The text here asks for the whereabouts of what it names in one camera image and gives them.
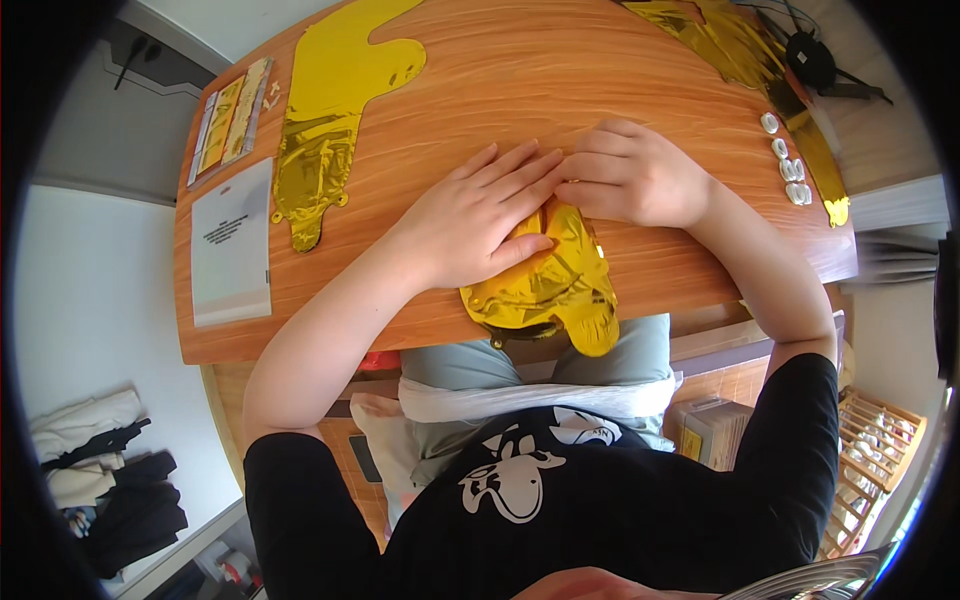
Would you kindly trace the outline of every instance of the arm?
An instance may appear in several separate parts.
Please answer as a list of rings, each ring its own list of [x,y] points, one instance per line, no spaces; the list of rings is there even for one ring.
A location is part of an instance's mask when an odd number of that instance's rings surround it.
[[[802,256],[724,184],[661,135],[604,121],[560,168],[560,200],[585,216],[684,228],[730,273],[757,324],[775,342],[767,376],[798,354],[836,364],[827,293]]]
[[[559,152],[521,166],[537,148],[532,140],[494,161],[491,145],[471,158],[283,326],[244,394],[248,444],[283,431],[319,438],[316,424],[413,296],[482,281],[551,246],[540,234],[503,242],[561,180]]]

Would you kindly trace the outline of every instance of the black cable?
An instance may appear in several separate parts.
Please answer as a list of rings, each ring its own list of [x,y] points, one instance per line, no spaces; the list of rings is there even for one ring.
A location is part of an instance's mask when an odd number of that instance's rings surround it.
[[[753,8],[753,9],[761,9],[761,10],[764,10],[764,11],[779,12],[780,14],[784,14],[784,15],[786,15],[786,16],[791,16],[791,14],[790,14],[789,12],[787,12],[787,11],[781,11],[780,9],[775,9],[774,7],[763,7],[763,6],[760,6],[759,4],[746,4],[746,3],[743,3],[743,2],[736,2],[735,4],[736,4],[736,6],[738,6],[738,7],[750,7],[750,8]],[[812,19],[809,19],[809,18],[807,18],[807,17],[805,17],[805,16],[803,16],[803,15],[799,15],[798,18],[801,19],[802,21],[805,21],[805,22],[809,23],[810,26],[813,27],[814,37],[819,36],[819,29],[820,29],[820,27],[819,27]]]
[[[793,26],[797,28],[798,32],[803,31],[803,29],[800,28],[800,21],[797,20],[797,14],[793,12],[793,6],[786,0],[783,0],[783,5],[788,11],[790,11],[790,18],[793,19]]]
[[[104,73],[109,73],[110,75],[114,75],[114,76],[115,76],[116,73],[114,73],[113,71],[110,71],[109,69],[107,69],[107,61],[108,61],[109,59],[108,59],[106,56],[104,56],[102,53],[97,52],[97,49],[96,49],[96,48],[94,48],[93,53],[100,54],[100,68],[103,69]],[[134,85],[136,85],[136,86],[138,86],[138,87],[142,87],[143,89],[146,89],[146,90],[149,91],[149,92],[153,92],[154,94],[156,94],[157,96],[159,96],[159,97],[161,97],[161,98],[166,98],[167,96],[174,96],[174,95],[176,95],[176,94],[186,94],[187,96],[190,96],[191,98],[196,98],[197,100],[200,100],[200,96],[197,96],[197,95],[195,95],[195,94],[192,94],[189,90],[186,90],[186,89],[178,89],[178,90],[176,90],[176,91],[171,91],[171,92],[167,92],[167,93],[161,93],[161,92],[156,91],[155,89],[151,89],[151,88],[147,87],[147,86],[144,85],[144,84],[139,84],[138,82],[135,82],[134,80],[131,80],[131,79],[125,79],[124,81],[127,82],[128,84],[134,84]]]

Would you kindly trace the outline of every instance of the hand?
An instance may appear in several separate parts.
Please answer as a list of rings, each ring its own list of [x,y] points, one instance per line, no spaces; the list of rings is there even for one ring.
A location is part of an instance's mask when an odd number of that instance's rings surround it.
[[[410,259],[406,266],[416,271],[422,289],[483,281],[553,246],[539,233],[504,242],[562,180],[555,168],[563,160],[560,150],[523,165],[538,146],[530,140],[497,160],[496,144],[481,150],[427,190],[387,232],[382,243]]]
[[[584,216],[646,227],[688,228],[707,210],[713,178],[659,133],[601,121],[559,168],[557,198]]]

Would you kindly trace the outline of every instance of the wooden rack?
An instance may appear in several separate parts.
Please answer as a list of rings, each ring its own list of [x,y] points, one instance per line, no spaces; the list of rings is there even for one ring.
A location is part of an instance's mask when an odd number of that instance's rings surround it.
[[[858,550],[926,430],[926,418],[854,387],[840,398],[840,475],[818,560]]]

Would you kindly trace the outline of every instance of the black t-shirt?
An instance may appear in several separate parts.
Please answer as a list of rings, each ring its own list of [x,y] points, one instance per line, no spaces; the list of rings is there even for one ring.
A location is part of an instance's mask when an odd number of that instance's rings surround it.
[[[598,566],[727,592],[814,559],[837,480],[837,374],[796,356],[767,381],[731,472],[652,450],[582,410],[488,423],[403,514],[381,556],[326,445],[253,443],[247,508],[272,600],[510,598]]]

